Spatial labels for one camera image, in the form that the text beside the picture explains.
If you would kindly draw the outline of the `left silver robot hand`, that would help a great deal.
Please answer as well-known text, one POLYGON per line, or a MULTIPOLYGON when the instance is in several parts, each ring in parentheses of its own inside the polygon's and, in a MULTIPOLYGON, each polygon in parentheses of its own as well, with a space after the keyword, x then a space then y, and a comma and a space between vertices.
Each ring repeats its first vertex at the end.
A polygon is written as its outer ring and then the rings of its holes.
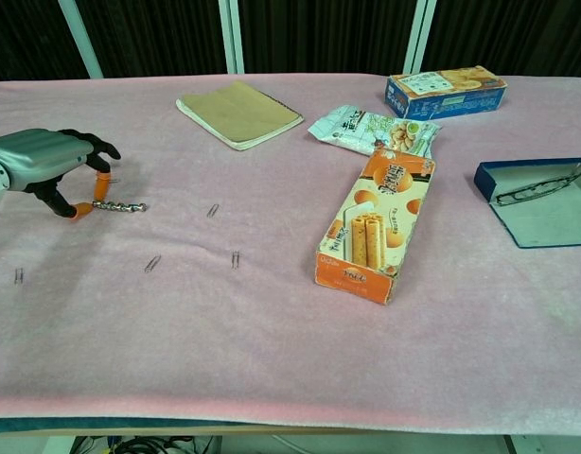
POLYGON ((116 147, 96 135, 72 129, 27 129, 0 136, 0 200, 8 191, 34 195, 62 218, 83 218, 93 204, 70 204, 58 190, 68 172, 87 165, 96 173, 94 199, 107 195, 111 166, 101 155, 114 160, 116 147))

